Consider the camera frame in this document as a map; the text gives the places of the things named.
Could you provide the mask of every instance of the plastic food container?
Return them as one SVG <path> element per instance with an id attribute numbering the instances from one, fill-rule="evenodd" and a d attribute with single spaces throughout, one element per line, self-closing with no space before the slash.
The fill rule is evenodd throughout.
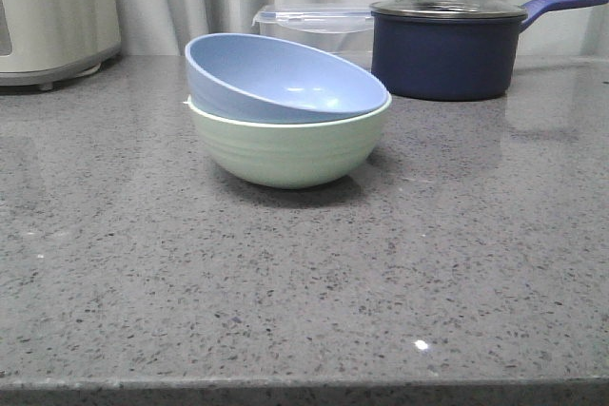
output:
<path id="1" fill-rule="evenodd" d="M 370 70 L 374 20 L 368 5 L 267 5 L 252 25 L 260 34 L 302 43 Z"/>

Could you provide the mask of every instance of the blue bowl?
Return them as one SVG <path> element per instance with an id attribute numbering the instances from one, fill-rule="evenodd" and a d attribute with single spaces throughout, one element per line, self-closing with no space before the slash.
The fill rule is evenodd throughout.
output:
<path id="1" fill-rule="evenodd" d="M 237 121 L 305 124 L 359 116 L 382 106 L 383 84 L 319 49 L 242 33 L 202 35 L 186 46 L 193 104 Z"/>

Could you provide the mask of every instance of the white appliance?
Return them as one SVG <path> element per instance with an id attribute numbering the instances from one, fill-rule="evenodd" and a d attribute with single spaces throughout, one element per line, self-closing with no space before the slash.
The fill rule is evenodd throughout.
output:
<path id="1" fill-rule="evenodd" d="M 120 47 L 116 0 L 0 0 L 0 87 L 50 89 Z"/>

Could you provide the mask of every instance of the bowl rim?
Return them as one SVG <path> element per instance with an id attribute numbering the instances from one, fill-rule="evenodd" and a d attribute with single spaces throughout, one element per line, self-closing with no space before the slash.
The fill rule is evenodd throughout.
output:
<path id="1" fill-rule="evenodd" d="M 224 80 L 221 80 L 220 78 L 212 75 L 210 72 L 208 72 L 207 70 L 205 70 L 203 67 L 201 67 L 196 61 L 195 59 L 192 57 L 192 53 L 191 50 L 193 48 L 193 46 L 202 41 L 202 40 L 209 40 L 209 39 L 213 39 L 213 37 L 219 37 L 219 36 L 233 36 L 233 37 L 247 37 L 248 40 L 267 40 L 267 41 L 275 41 L 275 42 L 280 42 L 280 43 L 284 43 L 287 44 L 288 46 L 293 46 L 293 47 L 297 47 L 297 48 L 305 48 L 308 49 L 309 51 L 313 51 L 315 53 L 319 53 L 322 56 L 326 56 L 326 58 L 330 58 L 330 59 L 334 59 L 334 60 L 338 60 L 339 62 L 342 62 L 343 65 L 349 65 L 350 67 L 356 69 L 357 71 L 359 71 L 360 73 L 362 73 L 364 75 L 365 78 L 368 78 L 370 81 L 374 82 L 379 88 L 383 89 L 385 94 L 389 93 L 389 91 L 387 90 L 387 88 L 385 87 L 385 85 L 381 82 L 381 80 L 379 80 L 376 76 L 374 76 L 372 73 L 370 73 L 369 71 L 367 71 L 364 68 L 361 68 L 360 66 L 358 66 L 357 64 L 354 64 L 340 56 L 337 56 L 335 54 L 332 54 L 330 52 L 324 51 L 322 49 L 318 49 L 318 48 L 313 48 L 307 45 L 304 45 L 302 43 L 298 43 L 298 42 L 292 42 L 290 40 L 285 40 L 282 38 L 277 38 L 277 37 L 269 37 L 266 35 L 258 35 L 255 33 L 238 33 L 238 32 L 216 32 L 216 33 L 206 33 L 203 35 L 199 35 L 193 39 L 191 39 L 185 46 L 185 52 L 184 55 L 186 56 L 186 59 L 188 61 L 188 64 L 191 65 L 193 68 L 195 68 L 198 72 L 203 73 L 207 78 L 209 78 L 211 81 L 213 81 L 214 83 L 222 86 L 222 87 L 226 87 L 230 90 L 234 90 L 235 92 L 245 95 L 247 97 L 250 97 L 252 99 L 255 100 L 259 100 L 274 106 L 281 106 L 284 108 L 289 108 L 289 109 L 293 109 L 293 110 L 297 110 L 297 111 L 308 111 L 308 112 L 319 112 L 319 113 L 350 113 L 350 112 L 354 112 L 352 109 L 351 110 L 344 110 L 344 109 L 323 109 L 323 108 L 310 108 L 310 107 L 306 107 L 306 106 L 287 106 L 284 104 L 281 104 L 277 101 L 274 101 L 272 99 L 268 99 L 266 97 L 254 94 L 252 92 L 248 92 L 246 90 L 240 89 L 234 85 L 230 85 L 229 83 L 227 83 Z"/>
<path id="2" fill-rule="evenodd" d="M 349 118 L 337 119 L 334 121 L 321 121 L 319 123 L 301 123 L 301 124 L 271 124 L 271 123 L 252 123 L 250 121 L 239 121 L 237 119 L 223 118 L 222 116 L 217 116 L 215 114 L 207 113 L 202 109 L 198 108 L 192 102 L 192 97 L 188 95 L 188 98 L 183 104 L 188 105 L 188 107 L 194 111 L 195 113 L 204 116 L 205 118 L 210 119 L 211 121 L 215 121 L 218 123 L 229 124 L 233 126 L 247 126 L 247 127 L 257 127 L 257 128 L 315 128 L 315 127 L 323 127 L 323 126 L 339 126 L 341 124 L 353 123 L 356 121 L 360 121 L 362 119 L 371 118 L 377 114 L 382 113 L 386 109 L 391 106 L 392 103 L 391 93 L 387 92 L 387 97 L 383 104 L 372 111 L 368 111 L 367 113 L 360 114 L 359 116 L 351 116 Z"/>

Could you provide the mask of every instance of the kitchen appliance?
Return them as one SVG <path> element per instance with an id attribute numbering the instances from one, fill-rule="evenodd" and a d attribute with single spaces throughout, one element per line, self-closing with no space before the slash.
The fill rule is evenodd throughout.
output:
<path id="1" fill-rule="evenodd" d="M 116 0 L 0 0 L 0 86 L 51 89 L 120 47 Z"/>
<path id="2" fill-rule="evenodd" d="M 609 0 L 390 0 L 372 4 L 372 73 L 393 93 L 466 101 L 509 87 L 520 32 L 541 14 Z"/>

